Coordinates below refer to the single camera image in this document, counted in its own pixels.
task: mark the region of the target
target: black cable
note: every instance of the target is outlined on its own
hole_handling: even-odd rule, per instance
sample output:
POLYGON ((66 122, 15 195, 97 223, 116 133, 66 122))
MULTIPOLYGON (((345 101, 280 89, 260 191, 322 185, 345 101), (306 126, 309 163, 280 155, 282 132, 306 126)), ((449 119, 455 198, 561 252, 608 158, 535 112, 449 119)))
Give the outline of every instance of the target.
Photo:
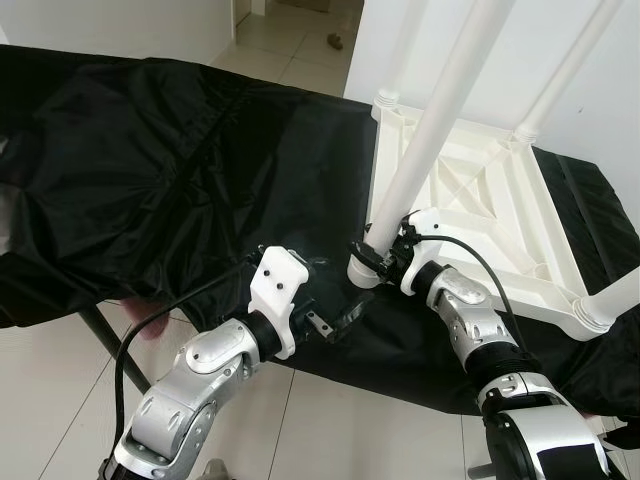
POLYGON ((476 252, 473 248, 471 248, 469 245, 464 243, 462 240, 458 240, 457 238, 454 238, 454 237, 448 237, 446 235, 418 235, 418 238, 420 240, 433 240, 433 241, 439 241, 439 242, 454 243, 459 247, 464 248, 467 252, 473 255, 475 259, 478 260, 478 262, 480 262, 480 265, 484 267, 484 269, 487 271, 487 273, 491 277, 491 280, 493 280, 493 283, 496 285, 496 288, 498 289, 498 293, 500 294, 500 298, 502 299, 502 303, 504 304, 504 309, 507 311, 507 316, 509 317, 511 326, 514 332, 516 333, 516 337, 517 337, 516 341, 520 344, 520 347, 522 347, 524 351, 528 351, 526 344, 524 342, 524 337, 522 336, 522 332, 520 331, 520 327, 518 326, 516 316, 513 314, 511 303, 509 303, 507 294, 505 293, 504 288, 502 288, 502 283, 500 283, 500 279, 495 274, 493 269, 489 266, 489 264, 486 262, 486 260, 482 258, 482 256, 478 252, 476 252))
POLYGON ((127 350, 129 349, 129 345, 135 338, 135 336, 140 333, 140 331, 149 325, 154 320, 157 320, 161 316, 169 313, 174 308, 178 307, 181 303, 186 302, 192 297, 204 292, 205 290, 209 290, 215 286, 217 286, 222 281, 229 278, 231 275, 239 273, 247 264, 247 260, 249 257, 243 258, 239 263, 235 264, 231 268, 229 268, 226 272, 213 280, 208 281, 204 285, 190 291, 189 293, 184 294, 182 297, 178 298, 174 302, 166 305, 161 308, 157 312, 149 315, 142 322, 137 324, 135 327, 131 329, 131 331, 124 337, 122 340, 122 344, 120 345, 120 349, 118 350, 118 355, 116 356, 116 374, 115 374, 115 395, 116 395, 116 433, 113 440, 113 448, 111 450, 111 454, 113 455, 113 450, 116 448, 116 445, 120 441, 120 437, 124 433, 124 359, 126 357, 127 350))

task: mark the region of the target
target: black tablecloth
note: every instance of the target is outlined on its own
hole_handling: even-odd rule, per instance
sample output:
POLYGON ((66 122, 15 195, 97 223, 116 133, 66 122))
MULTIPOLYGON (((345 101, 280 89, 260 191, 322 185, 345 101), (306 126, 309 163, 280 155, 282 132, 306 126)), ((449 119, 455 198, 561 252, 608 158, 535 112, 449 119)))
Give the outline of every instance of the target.
MULTIPOLYGON (((328 315, 361 299, 346 244, 364 222, 370 106, 170 60, 2 46, 0 65, 0 326, 106 298, 173 299, 258 244, 323 260, 312 293, 328 315)), ((597 167, 536 157, 588 290, 636 267, 638 236, 597 167)), ((477 413, 436 315, 391 287, 374 293, 344 341, 307 343, 287 364, 477 413)), ((208 329, 246 296, 230 282, 184 310, 208 329)), ((586 343, 519 324, 576 407, 640 416, 638 308, 586 343)))

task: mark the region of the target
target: white pipe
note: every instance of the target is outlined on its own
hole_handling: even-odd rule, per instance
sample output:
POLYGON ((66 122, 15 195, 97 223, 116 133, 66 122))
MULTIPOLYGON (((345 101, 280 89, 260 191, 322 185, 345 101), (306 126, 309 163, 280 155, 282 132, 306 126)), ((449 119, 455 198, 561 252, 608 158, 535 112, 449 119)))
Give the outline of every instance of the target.
POLYGON ((593 327, 609 330, 616 318, 640 303, 640 267, 595 295, 576 300, 578 319, 593 327))
POLYGON ((513 135, 515 140, 524 143, 535 142, 549 112, 578 72, 602 33, 607 29, 621 3, 622 0, 601 0, 562 63, 538 95, 529 113, 516 128, 513 135))
POLYGON ((416 37, 418 36, 420 23, 427 9, 427 4, 427 0, 409 0, 402 19, 400 34, 393 47, 391 61, 387 67, 384 83, 374 99, 374 108, 390 108, 398 103, 402 77, 407 68, 407 62, 413 50, 416 37))
MULTIPOLYGON (((418 192, 444 145, 482 66, 498 38, 514 0, 482 0, 471 11, 451 49, 438 83, 416 127, 413 140, 399 162, 391 185, 373 219, 365 241, 386 255, 418 192)), ((347 270, 360 288, 378 282, 374 272, 351 257, 347 270)))

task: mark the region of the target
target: small object on floor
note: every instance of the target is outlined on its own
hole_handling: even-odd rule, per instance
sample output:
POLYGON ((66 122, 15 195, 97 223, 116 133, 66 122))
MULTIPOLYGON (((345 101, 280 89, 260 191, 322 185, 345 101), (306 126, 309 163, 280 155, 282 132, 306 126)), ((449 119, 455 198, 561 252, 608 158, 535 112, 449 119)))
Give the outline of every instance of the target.
POLYGON ((197 480, 232 480, 227 471, 227 467, 220 458, 209 460, 202 476, 197 480))
MULTIPOLYGON (((120 303, 135 325, 164 307, 161 302, 150 302, 140 297, 125 298, 120 303)), ((140 336, 145 340, 154 340, 162 335, 168 323, 169 314, 167 313, 144 327, 140 332, 140 336)))
POLYGON ((327 43, 336 50, 342 50, 344 48, 342 38, 337 33, 330 33, 327 35, 327 43))

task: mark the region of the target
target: tiled floor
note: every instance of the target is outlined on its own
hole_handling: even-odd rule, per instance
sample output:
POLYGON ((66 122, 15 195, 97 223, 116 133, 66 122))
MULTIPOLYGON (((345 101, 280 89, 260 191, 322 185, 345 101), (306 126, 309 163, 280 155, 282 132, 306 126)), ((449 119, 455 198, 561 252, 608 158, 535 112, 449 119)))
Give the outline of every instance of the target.
POLYGON ((273 3, 265 17, 249 15, 237 28, 233 48, 214 66, 283 85, 341 97, 361 10, 358 0, 333 2, 329 13, 273 3), (344 48, 327 44, 340 34, 344 48))
MULTIPOLYGON (((238 45, 215 66, 243 75, 341 96, 359 21, 352 4, 329 14, 275 4, 247 17, 238 45), (339 31, 345 48, 326 45, 339 31)), ((129 327, 122 307, 101 305, 116 332, 129 327)), ((182 312, 160 340, 134 342, 133 357, 152 380, 194 335, 182 312)), ((113 361, 79 317, 0 332, 2 478, 96 478, 114 431, 113 361)), ((140 394, 125 381, 127 415, 140 394)), ((607 419, 608 428, 614 420, 607 419)), ((329 380, 267 365, 217 417, 191 479, 221 457, 238 480, 464 480, 489 460, 476 417, 448 415, 329 380)), ((640 480, 639 456, 618 464, 640 480)))

